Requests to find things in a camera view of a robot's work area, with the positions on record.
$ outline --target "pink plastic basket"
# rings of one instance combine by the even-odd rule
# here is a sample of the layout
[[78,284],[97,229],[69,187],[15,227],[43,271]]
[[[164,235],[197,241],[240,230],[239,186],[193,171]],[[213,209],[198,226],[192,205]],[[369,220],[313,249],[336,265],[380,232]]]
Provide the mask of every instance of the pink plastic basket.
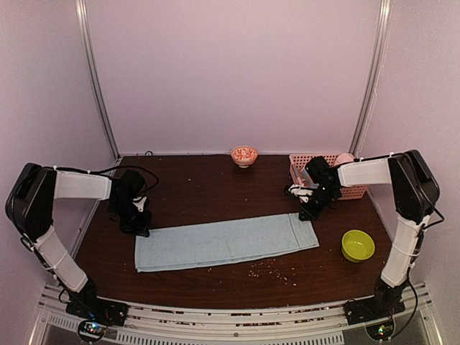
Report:
[[[304,155],[290,155],[289,160],[290,160],[290,176],[293,178],[293,182],[298,185],[302,185],[304,187],[308,187],[308,182],[307,180],[302,176],[300,173],[302,169],[305,167],[305,165],[310,162],[310,160],[314,157],[317,156],[324,156],[326,158],[327,163],[329,165],[334,165],[336,158],[339,156],[339,154],[331,154],[331,153],[326,153],[326,154],[304,154]],[[342,188],[342,197],[340,200],[351,200],[351,199],[360,199],[363,197],[364,193],[366,193],[367,190],[367,185],[355,185],[354,187],[350,188]]]

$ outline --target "white wall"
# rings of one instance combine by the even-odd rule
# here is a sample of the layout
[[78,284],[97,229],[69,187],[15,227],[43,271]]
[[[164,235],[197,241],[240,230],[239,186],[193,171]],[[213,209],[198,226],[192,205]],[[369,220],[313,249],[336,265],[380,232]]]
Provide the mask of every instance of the white wall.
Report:
[[[96,112],[74,0],[0,4],[0,206],[26,162],[112,164]],[[88,202],[57,204],[69,247]],[[45,272],[0,212],[0,343],[24,344]]]
[[123,153],[345,152],[380,2],[88,2]]
[[[377,95],[361,155],[416,148],[435,175],[446,222],[428,231],[414,278],[427,282],[448,344],[458,344],[460,2],[395,1]],[[394,234],[391,190],[373,188],[372,193]]]

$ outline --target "folded towel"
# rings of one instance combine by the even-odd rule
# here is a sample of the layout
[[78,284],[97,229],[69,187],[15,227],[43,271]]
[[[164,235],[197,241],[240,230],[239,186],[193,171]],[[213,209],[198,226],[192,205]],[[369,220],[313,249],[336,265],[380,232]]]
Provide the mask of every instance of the folded towel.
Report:
[[184,270],[276,257],[319,247],[296,213],[150,230],[136,237],[138,272]]

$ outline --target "wooden table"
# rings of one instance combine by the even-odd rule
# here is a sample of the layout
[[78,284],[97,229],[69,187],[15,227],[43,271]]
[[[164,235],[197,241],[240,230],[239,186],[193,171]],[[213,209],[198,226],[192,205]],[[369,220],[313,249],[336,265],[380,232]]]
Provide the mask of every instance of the wooden table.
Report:
[[[287,156],[260,156],[248,169],[237,167],[226,155],[125,157],[122,164],[140,165],[161,179],[149,193],[152,228],[299,209],[299,201],[283,193],[292,183]],[[118,230],[106,207],[106,202],[99,206],[76,261],[95,280],[100,296],[137,303],[266,308],[370,295],[391,247],[365,195],[332,204],[313,222],[319,248],[212,269],[137,273],[135,238]],[[350,229],[366,231],[374,239],[375,254],[368,261],[353,264],[343,258],[341,238]]]

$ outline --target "yellow-green bowl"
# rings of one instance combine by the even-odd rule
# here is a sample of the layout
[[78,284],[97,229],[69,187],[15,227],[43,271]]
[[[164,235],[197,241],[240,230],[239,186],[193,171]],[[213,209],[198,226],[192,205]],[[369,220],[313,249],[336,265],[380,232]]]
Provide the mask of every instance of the yellow-green bowl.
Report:
[[351,262],[367,260],[374,252],[374,241],[363,231],[350,230],[342,237],[342,254]]

